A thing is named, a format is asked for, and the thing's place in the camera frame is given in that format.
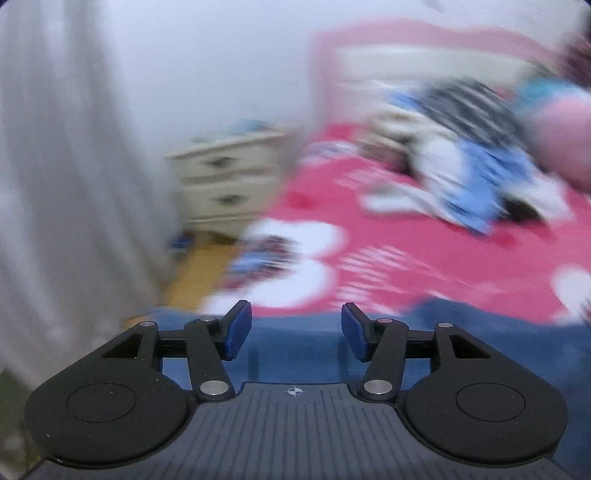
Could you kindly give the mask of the blue denim jeans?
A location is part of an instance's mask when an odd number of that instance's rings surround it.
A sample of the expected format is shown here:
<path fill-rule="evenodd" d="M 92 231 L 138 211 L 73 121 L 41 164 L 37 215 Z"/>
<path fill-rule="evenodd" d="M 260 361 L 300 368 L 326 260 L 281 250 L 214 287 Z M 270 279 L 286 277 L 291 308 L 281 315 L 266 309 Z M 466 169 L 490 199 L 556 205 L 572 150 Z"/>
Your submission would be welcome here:
<path fill-rule="evenodd" d="M 403 314 L 413 330 L 447 321 L 479 338 L 557 388 L 568 425 L 556 461 L 579 479 L 590 476 L 590 329 L 583 324 L 536 325 L 462 303 L 427 300 Z M 342 336 L 337 313 L 258 317 L 235 361 L 225 369 L 235 388 L 245 382 L 342 383 L 366 365 Z"/>

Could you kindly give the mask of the blue bottle on floor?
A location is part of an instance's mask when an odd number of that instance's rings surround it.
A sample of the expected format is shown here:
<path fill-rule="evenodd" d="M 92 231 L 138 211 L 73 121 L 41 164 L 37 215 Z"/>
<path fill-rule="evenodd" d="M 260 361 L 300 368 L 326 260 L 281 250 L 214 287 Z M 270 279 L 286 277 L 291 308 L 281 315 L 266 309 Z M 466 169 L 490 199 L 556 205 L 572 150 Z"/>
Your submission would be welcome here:
<path fill-rule="evenodd" d="M 191 234 L 181 234 L 170 244 L 170 249 L 177 252 L 185 252 L 192 244 L 193 236 Z"/>

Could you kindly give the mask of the pink floral bed blanket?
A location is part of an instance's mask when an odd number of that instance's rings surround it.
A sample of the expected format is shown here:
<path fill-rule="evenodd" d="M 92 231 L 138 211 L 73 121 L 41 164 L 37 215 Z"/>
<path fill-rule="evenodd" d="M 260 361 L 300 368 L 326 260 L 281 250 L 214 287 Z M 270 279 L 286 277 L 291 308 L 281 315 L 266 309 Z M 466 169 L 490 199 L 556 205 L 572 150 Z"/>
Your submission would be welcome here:
<path fill-rule="evenodd" d="M 353 302 L 399 314 L 429 298 L 535 323 L 567 324 L 590 305 L 590 203 L 567 197 L 561 223 L 500 223 L 488 237 L 429 216 L 373 215 L 360 197 L 398 177 L 353 151 L 334 124 L 301 154 L 280 200 L 238 242 L 217 289 L 220 314 L 240 299 L 259 316 L 335 312 Z"/>

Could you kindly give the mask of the grey curtain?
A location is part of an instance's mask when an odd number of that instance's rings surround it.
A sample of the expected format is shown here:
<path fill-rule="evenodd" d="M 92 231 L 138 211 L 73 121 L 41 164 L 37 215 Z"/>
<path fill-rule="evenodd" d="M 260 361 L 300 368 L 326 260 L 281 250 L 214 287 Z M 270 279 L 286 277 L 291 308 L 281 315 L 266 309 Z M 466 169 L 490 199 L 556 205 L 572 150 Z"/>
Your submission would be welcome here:
<path fill-rule="evenodd" d="M 1 363 L 29 386 L 156 306 L 177 233 L 116 98 L 95 1 L 1 9 Z"/>

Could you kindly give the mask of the cream bedside nightstand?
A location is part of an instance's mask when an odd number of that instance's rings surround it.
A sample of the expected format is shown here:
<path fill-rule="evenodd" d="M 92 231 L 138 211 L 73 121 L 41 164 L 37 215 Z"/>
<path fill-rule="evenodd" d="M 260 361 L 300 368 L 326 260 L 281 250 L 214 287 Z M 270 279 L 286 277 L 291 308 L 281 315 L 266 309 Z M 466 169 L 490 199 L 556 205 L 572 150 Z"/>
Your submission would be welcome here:
<path fill-rule="evenodd" d="M 166 155 L 179 185 L 183 227 L 236 238 L 280 192 L 293 127 L 194 143 Z"/>

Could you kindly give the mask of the black garment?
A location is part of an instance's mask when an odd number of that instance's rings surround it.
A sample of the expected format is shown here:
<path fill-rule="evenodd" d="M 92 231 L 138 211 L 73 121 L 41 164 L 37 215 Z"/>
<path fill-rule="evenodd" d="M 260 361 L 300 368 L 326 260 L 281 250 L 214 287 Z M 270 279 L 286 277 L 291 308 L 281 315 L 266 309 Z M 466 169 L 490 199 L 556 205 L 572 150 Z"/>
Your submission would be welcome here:
<path fill-rule="evenodd" d="M 527 201 L 512 196 L 501 198 L 501 210 L 498 218 L 512 223 L 542 222 L 539 212 Z"/>

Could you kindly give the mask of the light blue shirt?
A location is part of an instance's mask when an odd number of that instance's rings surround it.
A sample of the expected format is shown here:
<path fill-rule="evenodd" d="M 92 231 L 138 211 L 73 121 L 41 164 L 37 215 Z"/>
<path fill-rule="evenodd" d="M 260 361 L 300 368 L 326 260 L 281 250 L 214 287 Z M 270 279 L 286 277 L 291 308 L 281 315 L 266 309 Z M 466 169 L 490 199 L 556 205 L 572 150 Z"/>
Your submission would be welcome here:
<path fill-rule="evenodd" d="M 435 216 L 489 234 L 503 214 L 506 188 L 534 175 L 522 127 L 507 104 L 473 81 L 394 93 L 391 103 L 443 131 L 413 142 L 410 165 L 420 185 L 391 186 L 383 210 Z"/>

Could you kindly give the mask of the cream knit sweater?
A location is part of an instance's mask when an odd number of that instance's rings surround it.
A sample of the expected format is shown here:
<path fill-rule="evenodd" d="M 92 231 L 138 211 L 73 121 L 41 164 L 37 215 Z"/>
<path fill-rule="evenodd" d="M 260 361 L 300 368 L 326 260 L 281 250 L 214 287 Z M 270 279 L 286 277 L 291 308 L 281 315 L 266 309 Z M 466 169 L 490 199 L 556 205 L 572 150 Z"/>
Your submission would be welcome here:
<path fill-rule="evenodd" d="M 418 111 L 386 104 L 368 115 L 358 144 L 380 155 L 409 155 L 414 147 L 435 137 L 454 139 L 455 134 Z"/>

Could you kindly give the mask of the black white plaid shirt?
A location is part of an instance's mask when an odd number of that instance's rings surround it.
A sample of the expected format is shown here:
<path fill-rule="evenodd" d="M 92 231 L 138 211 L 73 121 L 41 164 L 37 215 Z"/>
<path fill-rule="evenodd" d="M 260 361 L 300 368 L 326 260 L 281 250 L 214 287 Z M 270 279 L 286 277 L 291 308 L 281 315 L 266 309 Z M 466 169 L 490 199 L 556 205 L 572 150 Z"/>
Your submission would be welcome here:
<path fill-rule="evenodd" d="M 423 90 L 419 111 L 462 138 L 486 147 L 525 148 L 523 127 L 508 104 L 485 84 L 443 81 Z"/>

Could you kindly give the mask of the pink grey floral duvet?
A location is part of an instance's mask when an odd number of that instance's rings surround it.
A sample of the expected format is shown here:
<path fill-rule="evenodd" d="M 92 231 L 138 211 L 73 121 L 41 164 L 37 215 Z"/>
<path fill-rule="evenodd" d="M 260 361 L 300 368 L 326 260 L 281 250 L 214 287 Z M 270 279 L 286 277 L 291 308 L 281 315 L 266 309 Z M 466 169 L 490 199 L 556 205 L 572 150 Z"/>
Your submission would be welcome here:
<path fill-rule="evenodd" d="M 534 156 L 580 190 L 590 191 L 590 92 L 566 92 L 544 103 L 533 123 Z"/>

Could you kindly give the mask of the teal printed cloth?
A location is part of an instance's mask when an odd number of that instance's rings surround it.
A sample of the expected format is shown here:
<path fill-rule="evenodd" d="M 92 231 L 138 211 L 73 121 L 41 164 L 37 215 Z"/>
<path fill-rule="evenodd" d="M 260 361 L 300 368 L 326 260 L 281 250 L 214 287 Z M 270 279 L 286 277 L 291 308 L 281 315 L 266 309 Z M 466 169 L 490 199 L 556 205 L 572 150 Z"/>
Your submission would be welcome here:
<path fill-rule="evenodd" d="M 525 81 L 516 91 L 512 99 L 512 109 L 516 112 L 535 110 L 558 100 L 574 96 L 590 99 L 590 92 L 585 88 L 561 78 L 532 78 Z"/>

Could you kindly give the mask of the pink cream bed headboard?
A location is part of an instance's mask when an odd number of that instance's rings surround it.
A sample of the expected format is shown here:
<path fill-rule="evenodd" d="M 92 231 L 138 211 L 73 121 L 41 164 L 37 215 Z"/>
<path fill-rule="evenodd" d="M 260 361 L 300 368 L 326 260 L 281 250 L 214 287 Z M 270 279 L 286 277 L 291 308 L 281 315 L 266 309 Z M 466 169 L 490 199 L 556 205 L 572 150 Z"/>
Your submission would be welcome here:
<path fill-rule="evenodd" d="M 531 63 L 554 66 L 557 60 L 557 51 L 534 39 L 493 27 L 387 19 L 327 30 L 311 44 L 315 121 L 359 121 L 377 97 L 372 86 L 378 82 L 407 87 L 468 77 L 506 92 Z"/>

